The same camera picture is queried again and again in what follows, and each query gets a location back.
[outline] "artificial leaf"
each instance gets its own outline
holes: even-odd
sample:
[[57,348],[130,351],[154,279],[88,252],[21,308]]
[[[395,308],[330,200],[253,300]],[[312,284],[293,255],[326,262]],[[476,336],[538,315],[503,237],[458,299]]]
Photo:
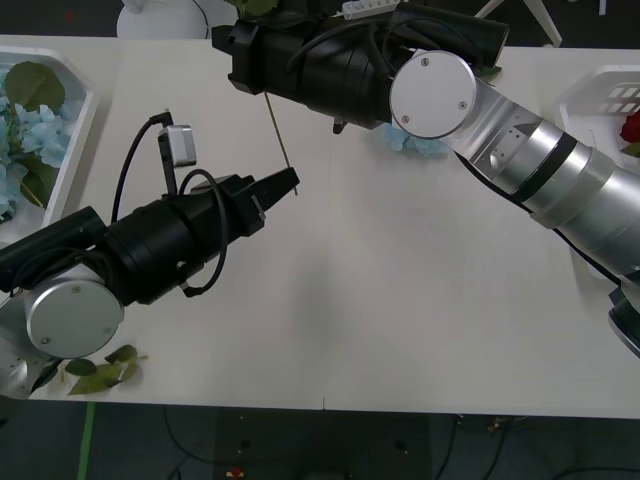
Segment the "artificial leaf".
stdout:
[[79,358],[76,360],[71,360],[67,363],[67,366],[64,367],[67,373],[71,375],[75,375],[77,377],[86,377],[87,375],[92,375],[96,373],[98,370],[95,364],[91,360],[87,360],[86,358]]
[[65,97],[64,87],[55,72],[40,63],[16,63],[5,80],[7,97],[12,104],[19,103],[28,112],[46,105],[59,109]]
[[16,162],[24,165],[29,170],[22,179],[20,193],[34,205],[46,207],[56,184],[58,169],[42,163],[34,156],[22,158],[16,160]]
[[117,378],[110,378],[110,377],[106,377],[106,378],[104,379],[104,384],[105,384],[107,387],[109,387],[109,388],[111,388],[111,387],[115,387],[116,385],[118,385],[118,384],[119,384],[119,383],[121,383],[121,382],[122,382],[122,380],[119,380],[119,379],[117,379]]
[[128,362],[134,360],[138,356],[138,351],[131,345],[123,345],[111,355],[107,355],[104,359],[109,363]]
[[121,371],[121,365],[98,365],[96,373],[80,377],[68,395],[89,395],[91,393],[104,392],[113,385],[120,383]]
[[624,147],[621,152],[635,158],[640,158],[640,142],[630,143]]
[[131,377],[133,377],[133,374],[136,373],[137,370],[138,370],[138,365],[136,365],[136,362],[135,361],[129,362],[129,365],[127,366],[126,370],[122,374],[120,381],[126,382]]

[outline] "cable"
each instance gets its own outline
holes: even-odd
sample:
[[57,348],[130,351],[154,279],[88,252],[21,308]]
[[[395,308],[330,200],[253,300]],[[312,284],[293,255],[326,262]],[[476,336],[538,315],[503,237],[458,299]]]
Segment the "cable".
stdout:
[[291,73],[298,66],[298,63],[302,60],[302,58],[309,53],[310,50],[314,49],[321,43],[330,40],[331,38],[342,35],[343,33],[350,32],[352,30],[358,30],[360,28],[369,27],[369,25],[373,24],[386,24],[388,21],[386,19],[367,19],[367,20],[355,20],[351,22],[345,22],[342,25],[331,28],[324,33],[321,33],[317,37],[309,40],[305,43],[300,49],[294,53],[289,61],[287,62],[287,73]]
[[[489,179],[487,179],[484,175],[482,175],[478,170],[476,170],[464,157],[458,155],[456,153],[456,156],[458,157],[458,159],[460,160],[460,162],[462,163],[462,165],[469,170],[469,172],[476,177],[476,179],[478,179],[485,187],[487,187],[489,190],[491,190],[493,193],[501,196],[502,198],[504,198],[505,200],[507,200],[508,202],[512,203],[513,205],[515,205],[518,208],[521,208],[522,210],[524,210],[525,212],[531,214],[531,210],[528,209],[526,206],[524,206],[523,204],[516,202],[513,197],[511,197],[511,195],[509,195],[508,193],[506,193],[504,190],[498,188],[497,186],[495,186],[493,183],[491,183],[491,181]],[[613,273],[611,273],[609,270],[607,270],[603,265],[600,265],[598,262],[596,262],[593,258],[591,258],[590,256],[588,256],[586,253],[584,253],[582,250],[580,250],[578,247],[576,247],[573,242],[571,242],[571,240],[569,240],[562,232],[560,232],[558,229],[554,228],[553,232],[556,233],[556,235],[558,235],[560,238],[562,238],[578,255],[580,255],[580,257],[582,257],[582,259],[587,262],[589,265],[591,265],[593,268],[595,268],[603,277],[605,277],[607,280],[611,281],[612,283],[614,283],[616,286],[620,286],[622,284],[622,282],[620,281],[620,279],[618,277],[616,277]]]
[[189,459],[189,458],[192,459],[192,460],[197,460],[198,462],[206,463],[207,465],[216,465],[217,462],[215,460],[208,460],[206,458],[202,458],[202,457],[196,455],[195,453],[191,453],[189,450],[187,450],[186,448],[184,448],[180,444],[180,442],[178,441],[176,436],[173,434],[173,430],[171,430],[171,424],[169,423],[169,415],[167,414],[167,407],[165,407],[165,406],[162,407],[162,415],[164,417],[164,424],[167,427],[167,433],[169,434],[169,437],[171,438],[171,441],[178,448],[178,450],[180,450],[182,453],[184,453],[186,455],[185,458],[180,460],[181,463],[179,463],[178,466],[171,471],[171,476],[169,476],[169,479],[173,475],[175,475],[175,471],[177,469],[179,469],[182,466],[182,464],[184,464],[184,462],[186,462],[187,459]]
[[[383,57],[386,58],[386,56],[385,56],[386,45],[387,45],[387,42],[389,40],[389,37],[394,32],[394,30],[396,30],[397,28],[402,27],[404,25],[408,26],[408,25],[410,25],[412,23],[420,23],[420,22],[431,22],[432,24],[440,25],[445,30],[448,30],[450,33],[452,33],[453,35],[455,35],[456,37],[461,39],[463,42],[465,42],[468,47],[471,47],[471,49],[473,51],[469,52],[469,53],[471,53],[476,58],[476,62],[475,62],[476,65],[482,65],[483,64],[482,52],[478,49],[476,44],[473,43],[473,41],[471,41],[466,35],[464,35],[459,30],[451,27],[450,25],[447,25],[445,22],[442,22],[440,20],[436,20],[435,18],[410,18],[410,19],[398,22],[398,23],[394,24],[393,26],[391,26],[391,28],[388,28],[387,29],[387,33],[385,34],[384,39],[382,40],[382,55],[383,55]],[[424,34],[422,34],[422,33],[420,33],[420,35],[422,35],[426,40],[430,41],[433,44],[432,49],[433,48],[437,48],[437,49],[441,48],[436,42],[431,40],[429,37],[424,36]],[[389,63],[387,63],[387,64],[390,66],[390,68],[391,68],[391,70],[393,72],[397,72],[397,69],[393,65],[390,65]]]
[[133,161],[133,155],[136,153],[136,150],[140,145],[140,141],[142,140],[142,137],[144,137],[144,134],[147,133],[147,130],[149,130],[152,125],[157,124],[162,124],[163,127],[173,125],[173,119],[171,118],[171,114],[168,110],[159,115],[150,117],[149,120],[144,122],[144,125],[142,125],[140,131],[133,139],[133,143],[131,143],[131,146],[129,147],[129,152],[127,153],[127,157],[124,159],[124,164],[120,171],[120,178],[118,179],[118,186],[116,187],[116,194],[113,199],[113,208],[111,210],[111,223],[115,223],[118,220],[118,210],[120,209],[120,200],[122,199],[122,191],[124,190],[124,181],[127,179],[127,173],[129,172],[129,167]]
[[191,170],[184,177],[182,185],[180,185],[179,194],[184,195],[189,181],[196,175],[202,175],[207,179],[209,185],[211,185],[211,191],[213,192],[214,200],[218,203],[218,212],[220,215],[220,254],[218,256],[218,264],[216,265],[216,269],[209,281],[204,286],[195,288],[186,287],[185,289],[183,289],[184,294],[188,298],[194,297],[196,295],[202,295],[211,287],[213,287],[213,285],[218,281],[218,278],[220,278],[220,274],[222,273],[222,269],[224,268],[224,262],[227,259],[227,246],[229,245],[229,225],[227,222],[227,210],[224,207],[224,201],[222,199],[222,192],[220,192],[220,187],[218,187],[216,180],[211,176],[211,174],[206,170],[202,170],[200,168]]
[[451,452],[453,451],[453,442],[456,439],[457,431],[458,431],[458,417],[454,415],[453,427],[451,429],[451,436],[449,437],[449,446],[447,447],[447,453],[445,454],[442,465],[440,465],[440,468],[438,469],[438,473],[436,473],[436,476],[433,478],[433,480],[440,480],[440,477],[442,477],[442,474],[444,473],[444,471],[447,468],[447,465],[449,464],[449,459],[451,458]]
[[551,480],[560,480],[561,478],[574,475],[576,473],[583,472],[626,472],[626,473],[640,473],[640,468],[624,468],[624,467],[588,467],[588,468],[572,468],[559,473]]
[[491,465],[489,466],[487,473],[485,473],[484,476],[482,477],[482,480],[489,480],[489,478],[491,477],[491,474],[496,468],[496,465],[498,465],[498,460],[500,460],[500,454],[502,453],[502,449],[504,448],[504,442],[507,439],[509,429],[511,428],[511,423],[512,422],[508,422],[502,429],[502,435],[500,436],[500,443],[498,443],[498,448],[496,449],[496,453],[493,456],[493,461],[491,462]]
[[[50,257],[56,252],[70,252],[60,259],[53,260]],[[89,268],[95,271],[105,282],[107,288],[111,284],[113,277],[113,268],[109,258],[100,252],[94,252],[93,250],[82,250],[71,247],[58,247],[52,248],[46,252],[40,253],[31,257],[24,262],[20,268],[16,271],[10,284],[9,295],[14,297],[16,295],[16,288],[23,287],[25,279],[23,278],[30,267],[37,266],[36,270],[39,270],[34,279],[29,282],[29,285],[37,285],[51,275],[59,272],[66,271],[78,263],[85,263]]]
[[116,187],[116,195],[113,199],[113,208],[111,209],[111,223],[115,223],[116,221],[118,221],[118,210],[120,209],[120,200],[122,199],[122,191],[124,190],[124,181],[127,178],[129,167],[131,166],[131,162],[133,161],[133,155],[136,153],[142,137],[144,137],[144,134],[147,133],[147,130],[149,130],[152,125],[153,122],[151,121],[151,119],[144,122],[144,125],[142,125],[142,128],[140,128],[135,138],[133,139],[131,147],[129,147],[129,152],[127,153],[127,157],[125,158],[124,164],[122,165],[122,170],[120,171],[120,178],[118,179],[118,186]]
[[202,9],[202,7],[200,6],[200,4],[198,2],[196,2],[196,0],[191,0],[196,7],[198,7],[198,10],[200,10],[200,13],[202,13],[202,16],[204,17],[204,24],[207,26],[207,33],[205,33],[204,38],[205,40],[207,38],[209,38],[209,19],[207,18],[207,14],[204,13],[204,10]]

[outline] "red rose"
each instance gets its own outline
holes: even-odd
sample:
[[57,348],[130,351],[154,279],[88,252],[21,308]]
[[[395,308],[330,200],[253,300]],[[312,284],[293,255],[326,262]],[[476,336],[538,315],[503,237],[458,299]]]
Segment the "red rose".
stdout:
[[627,117],[620,136],[629,143],[640,142],[640,112]]

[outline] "robotic arm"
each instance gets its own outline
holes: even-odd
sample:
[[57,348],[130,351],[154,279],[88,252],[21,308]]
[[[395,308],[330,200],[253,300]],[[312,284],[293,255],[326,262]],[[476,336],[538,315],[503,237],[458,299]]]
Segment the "robotic arm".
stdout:
[[609,323],[640,357],[640,178],[477,80],[508,33],[409,3],[392,15],[214,28],[231,82],[347,123],[440,138],[482,183],[553,229],[617,288]]
[[[158,136],[167,193],[118,220],[120,196],[133,153],[144,132]],[[216,282],[227,246],[265,225],[265,212],[299,182],[287,168],[267,178],[214,179],[190,171],[180,188],[174,169],[196,163],[191,128],[173,125],[169,112],[151,117],[129,151],[108,227],[86,207],[0,250],[0,395],[26,398],[56,372],[60,359],[89,355],[104,346],[124,318],[124,307],[148,305],[180,286],[187,297]],[[187,192],[190,180],[206,183]],[[203,287],[188,279],[218,256]]]
[[[240,90],[307,105],[334,119],[375,128],[392,123],[440,138],[484,185],[553,229],[617,287],[609,321],[640,357],[640,178],[476,79],[495,66],[508,27],[400,3],[391,15],[269,27],[217,27],[213,45],[233,58]],[[118,220],[135,147],[152,125],[167,193]],[[150,304],[180,286],[187,297],[220,276],[227,246],[264,226],[265,211],[297,184],[293,169],[260,181],[214,179],[192,170],[191,129],[165,112],[151,117],[125,160],[108,227],[90,207],[0,250],[0,395],[25,398],[62,358],[105,345],[133,302]],[[187,193],[189,181],[204,185]],[[218,256],[204,287],[188,279]]]

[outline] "thin stick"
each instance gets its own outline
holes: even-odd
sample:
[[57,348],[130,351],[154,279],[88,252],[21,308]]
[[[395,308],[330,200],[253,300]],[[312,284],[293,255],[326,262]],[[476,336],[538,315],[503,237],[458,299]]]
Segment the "thin stick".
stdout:
[[[264,99],[267,101],[267,107],[269,108],[269,115],[271,115],[271,123],[273,123],[273,128],[276,129],[276,135],[278,136],[280,149],[282,150],[282,154],[284,155],[284,161],[287,162],[287,167],[291,168],[291,164],[289,163],[289,155],[287,155],[287,151],[284,148],[284,142],[282,141],[282,137],[280,136],[280,129],[278,128],[278,122],[276,122],[276,116],[273,114],[273,108],[271,108],[271,100],[269,100],[269,95],[267,95],[267,92],[264,92]],[[297,196],[298,187],[293,187],[293,192]]]
[[18,174],[11,169],[11,166],[2,159],[2,152],[4,152],[4,147],[7,146],[7,139],[9,138],[9,134],[11,133],[11,127],[13,126],[12,122],[13,122],[13,118],[10,118],[9,119],[9,125],[7,127],[7,134],[5,135],[4,140],[2,142],[2,147],[0,147],[0,161],[4,164],[7,172],[9,172],[13,176],[13,178],[18,180],[18,182],[20,182],[20,186],[22,188],[24,188],[25,192],[27,192],[29,194],[29,196],[31,196],[31,198],[33,198],[33,200],[38,204],[38,206],[40,208],[44,208],[44,204],[38,199],[38,197],[36,197],[35,193],[33,193],[31,191],[31,189],[29,187],[27,187],[27,185],[18,176]]

